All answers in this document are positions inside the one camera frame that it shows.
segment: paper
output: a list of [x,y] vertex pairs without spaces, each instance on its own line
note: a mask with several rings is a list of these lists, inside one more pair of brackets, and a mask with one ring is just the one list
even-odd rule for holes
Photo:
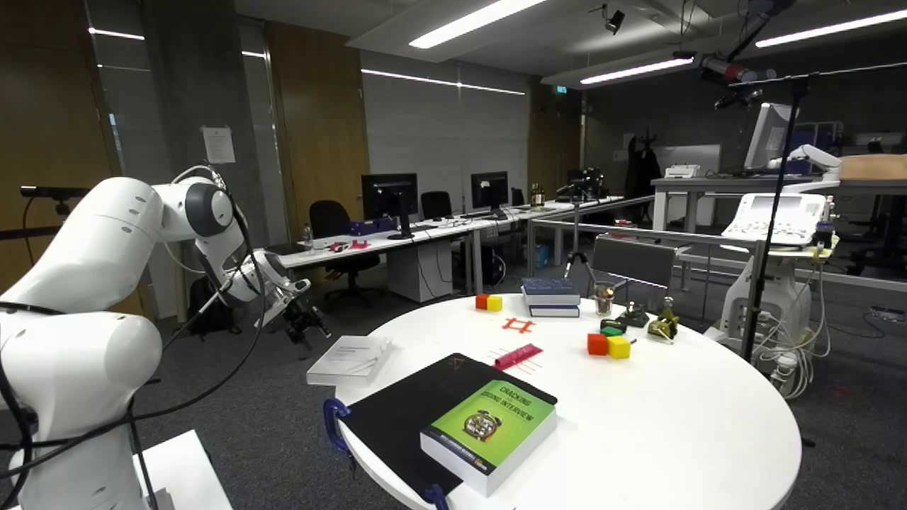
[[200,128],[209,163],[236,163],[229,128]]

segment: wooden wall panel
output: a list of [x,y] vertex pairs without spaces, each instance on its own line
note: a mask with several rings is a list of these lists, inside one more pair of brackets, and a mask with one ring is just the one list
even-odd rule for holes
[[536,82],[531,95],[531,160],[526,184],[538,184],[542,194],[552,194],[569,170],[579,170],[582,123],[579,95],[552,95],[549,85]]
[[291,24],[267,24],[267,38],[291,238],[300,238],[318,198],[362,217],[368,140],[356,50],[344,35]]
[[[23,225],[20,184],[91,187],[113,173],[98,105],[83,0],[0,0],[0,228]],[[47,222],[54,204],[33,204],[28,225]],[[0,290],[28,266],[23,241],[0,241]]]

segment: person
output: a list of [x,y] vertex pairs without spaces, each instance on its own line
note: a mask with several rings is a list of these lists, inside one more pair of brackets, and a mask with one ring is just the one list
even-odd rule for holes
[[[651,150],[651,137],[633,135],[627,145],[627,181],[623,181],[623,194],[651,194],[654,187],[651,181],[661,179],[661,163]],[[627,217],[633,222],[645,222],[648,220],[648,204],[627,207]]]

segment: green book cover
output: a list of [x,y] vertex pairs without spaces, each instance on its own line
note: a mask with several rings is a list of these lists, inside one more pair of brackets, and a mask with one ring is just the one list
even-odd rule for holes
[[508,380],[490,380],[424,431],[480,472],[502,468],[552,412],[542,400]]

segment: yellow block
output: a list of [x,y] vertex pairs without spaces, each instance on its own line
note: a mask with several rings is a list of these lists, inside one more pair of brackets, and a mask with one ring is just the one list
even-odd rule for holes
[[487,295],[487,312],[502,312],[504,299],[498,295]]
[[610,351],[610,357],[614,357],[614,360],[627,360],[628,357],[628,349],[633,349],[633,343],[627,339],[627,337],[607,337],[607,351]]

